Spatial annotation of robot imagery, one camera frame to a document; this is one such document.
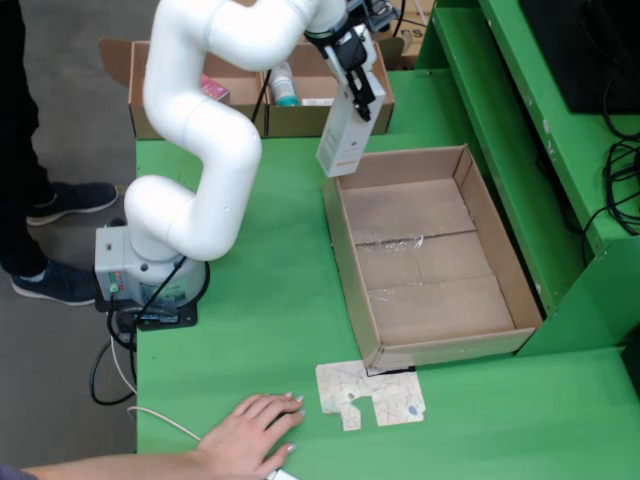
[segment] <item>hand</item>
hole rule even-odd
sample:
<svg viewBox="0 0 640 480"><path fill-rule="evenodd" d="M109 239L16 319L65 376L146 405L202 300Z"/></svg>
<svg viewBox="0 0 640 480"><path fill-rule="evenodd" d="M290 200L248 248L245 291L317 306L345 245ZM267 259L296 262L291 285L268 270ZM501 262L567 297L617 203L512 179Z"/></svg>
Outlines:
<svg viewBox="0 0 640 480"><path fill-rule="evenodd" d="M242 402L207 435L194 455L213 476L266 478L281 468L295 446L282 445L265 458L278 441L302 423L303 397L254 395Z"/></svg>

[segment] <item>sneaker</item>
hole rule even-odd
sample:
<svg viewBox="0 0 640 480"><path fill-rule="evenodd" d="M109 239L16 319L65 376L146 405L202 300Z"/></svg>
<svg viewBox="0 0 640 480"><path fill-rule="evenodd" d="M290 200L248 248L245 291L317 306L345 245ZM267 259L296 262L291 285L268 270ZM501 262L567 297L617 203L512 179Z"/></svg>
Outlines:
<svg viewBox="0 0 640 480"><path fill-rule="evenodd" d="M70 213L99 212L109 208L118 199L116 187L108 183L51 185L56 192L53 200L46 205L31 207L27 212L27 224L32 227L47 225Z"/></svg>
<svg viewBox="0 0 640 480"><path fill-rule="evenodd" d="M12 275L11 284L16 293L24 297L53 300L73 307L92 305L96 296L93 272L78 270L52 260L49 260L44 278L39 282L29 282L18 275Z"/></svg>

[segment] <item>gray floor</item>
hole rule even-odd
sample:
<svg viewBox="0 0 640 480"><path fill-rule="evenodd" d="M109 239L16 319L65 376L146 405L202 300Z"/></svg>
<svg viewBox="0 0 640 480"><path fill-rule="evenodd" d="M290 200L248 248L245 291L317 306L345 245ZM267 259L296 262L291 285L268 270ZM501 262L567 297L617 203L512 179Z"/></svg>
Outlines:
<svg viewBox="0 0 640 480"><path fill-rule="evenodd" d="M40 106L35 136L52 179L102 180L126 186L134 177L134 139L127 92L103 71L98 39L148 39L157 0L22 0L25 64ZM66 218L34 231L45 252L76 266L93 262L96 226L109 211ZM0 272L0 464L18 467L132 452L135 426L124 407L91 403L88 376L108 339L104 316L17 297ZM110 358L99 392L125 392Z"/></svg>

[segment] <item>drawing on cardboard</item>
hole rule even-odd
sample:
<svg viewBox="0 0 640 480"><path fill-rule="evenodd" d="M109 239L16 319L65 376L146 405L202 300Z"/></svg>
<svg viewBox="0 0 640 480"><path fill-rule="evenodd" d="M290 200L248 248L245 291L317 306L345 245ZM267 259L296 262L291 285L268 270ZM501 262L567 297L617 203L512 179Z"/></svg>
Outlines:
<svg viewBox="0 0 640 480"><path fill-rule="evenodd" d="M371 397L379 427L424 420L427 410L416 372L368 377L364 363L330 363L316 367L324 414L338 413L345 432L360 430L360 410L352 402Z"/></svg>

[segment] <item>bottle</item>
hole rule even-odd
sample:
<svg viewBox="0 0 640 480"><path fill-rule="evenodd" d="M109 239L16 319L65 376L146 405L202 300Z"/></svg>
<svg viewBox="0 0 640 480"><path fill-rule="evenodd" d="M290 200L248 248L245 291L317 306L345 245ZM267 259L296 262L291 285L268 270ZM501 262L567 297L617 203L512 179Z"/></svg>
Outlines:
<svg viewBox="0 0 640 480"><path fill-rule="evenodd" d="M293 72L287 62L284 62L271 71L271 94L273 101L280 107L299 107L298 92L293 83Z"/></svg>

